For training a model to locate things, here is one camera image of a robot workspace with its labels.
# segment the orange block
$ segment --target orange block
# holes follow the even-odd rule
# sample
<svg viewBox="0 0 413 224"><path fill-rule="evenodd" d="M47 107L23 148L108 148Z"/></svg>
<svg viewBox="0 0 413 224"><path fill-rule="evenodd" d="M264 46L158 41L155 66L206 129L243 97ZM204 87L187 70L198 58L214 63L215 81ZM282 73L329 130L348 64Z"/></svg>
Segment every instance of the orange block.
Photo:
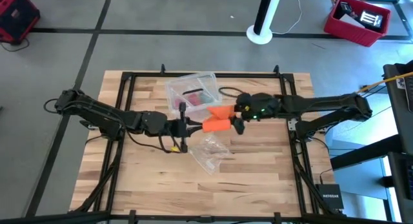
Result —
<svg viewBox="0 0 413 224"><path fill-rule="evenodd" d="M227 119L235 115L234 106L228 105L223 107L208 107L209 112L219 119Z"/></svg>
<svg viewBox="0 0 413 224"><path fill-rule="evenodd" d="M229 119L222 120L217 117L210 117L202 123L203 132L214 132L230 129L231 121Z"/></svg>

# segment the wooden table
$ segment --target wooden table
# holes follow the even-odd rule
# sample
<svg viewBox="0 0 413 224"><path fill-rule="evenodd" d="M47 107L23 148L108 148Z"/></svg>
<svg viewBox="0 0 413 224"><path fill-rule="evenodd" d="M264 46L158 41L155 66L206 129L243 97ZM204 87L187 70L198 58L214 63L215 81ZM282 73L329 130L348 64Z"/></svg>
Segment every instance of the wooden table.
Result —
<svg viewBox="0 0 413 224"><path fill-rule="evenodd" d="M122 71L106 71L99 101L115 105L121 74ZM313 97L310 74L298 73L294 77L297 93ZM165 81L169 79L137 78L131 110L169 113L165 93ZM278 79L218 78L217 82L220 86L242 88L251 94L281 93ZM224 105L234 103L234 98L223 98ZM305 114L303 119L315 117L316 113ZM89 138L98 135L98 131L91 131ZM189 148L206 135L197 132L188 138ZM284 119L246 123L245 133L241 136L235 130L215 135L234 154L225 158L219 172L212 176L190 154L165 154L136 145L126 137L112 214L129 214L134 209L140 215L271 217L274 212L280 212L283 217L301 216ZM135 139L159 146L156 137L139 135ZM165 147L170 148L170 137L163 139ZM105 148L106 140L102 138L89 142L85 147L70 209L80 206L97 185ZM328 152L321 143L313 141L308 143L308 153L313 178L318 182L320 172L331 168ZM323 181L334 182L332 171L323 174ZM305 184L304 191L307 211L310 212ZM107 192L106 189L102 204L106 204Z"/></svg>

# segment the red item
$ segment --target red item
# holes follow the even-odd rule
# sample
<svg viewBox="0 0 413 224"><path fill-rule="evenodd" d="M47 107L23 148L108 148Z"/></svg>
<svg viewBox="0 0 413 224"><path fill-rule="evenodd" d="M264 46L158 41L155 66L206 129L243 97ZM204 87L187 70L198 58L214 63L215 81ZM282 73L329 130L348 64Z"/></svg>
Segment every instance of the red item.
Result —
<svg viewBox="0 0 413 224"><path fill-rule="evenodd" d="M29 0L0 0L0 42L20 44L39 18Z"/></svg>
<svg viewBox="0 0 413 224"><path fill-rule="evenodd" d="M380 32L375 32L373 30L351 25L350 23L346 23L334 18L336 9L341 1L347 2L351 6L352 11L354 11L358 16L360 16L362 11L364 10L382 15L383 20L381 23ZM383 37L387 34L389 21L390 10L386 8L381 8L359 0L338 0L336 1L336 5L334 5L334 8L331 11L330 15L328 16L324 31L336 37L341 37L363 46L371 46L380 37Z"/></svg>

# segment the red bin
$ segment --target red bin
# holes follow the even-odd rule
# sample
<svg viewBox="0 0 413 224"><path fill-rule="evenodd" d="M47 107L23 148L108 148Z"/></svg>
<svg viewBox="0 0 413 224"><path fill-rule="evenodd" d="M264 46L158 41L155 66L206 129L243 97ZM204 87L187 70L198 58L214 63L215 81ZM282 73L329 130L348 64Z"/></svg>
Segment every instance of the red bin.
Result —
<svg viewBox="0 0 413 224"><path fill-rule="evenodd" d="M350 23L346 23L344 21L340 21L339 19L334 18L336 9L341 1L347 2L351 6L352 11L355 12L358 16L360 16L364 10L382 15L383 20L381 23L380 32L375 32L373 30L351 25ZM381 8L359 0L338 0L334 5L334 8L331 11L330 15L328 16L327 22L324 27L324 31L336 37L341 37L343 39L347 39L349 41L358 43L363 46L371 46L380 37L383 37L387 34L389 21L390 10L386 8Z"/></svg>

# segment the clear plastic bag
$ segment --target clear plastic bag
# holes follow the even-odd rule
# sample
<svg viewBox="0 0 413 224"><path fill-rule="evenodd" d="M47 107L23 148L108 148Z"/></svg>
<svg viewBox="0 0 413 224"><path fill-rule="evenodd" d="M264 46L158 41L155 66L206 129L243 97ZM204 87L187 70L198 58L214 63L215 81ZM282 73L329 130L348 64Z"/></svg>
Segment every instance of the clear plastic bag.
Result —
<svg viewBox="0 0 413 224"><path fill-rule="evenodd" d="M226 146L212 134L191 147L189 153L210 175L219 168L223 158L231 155Z"/></svg>

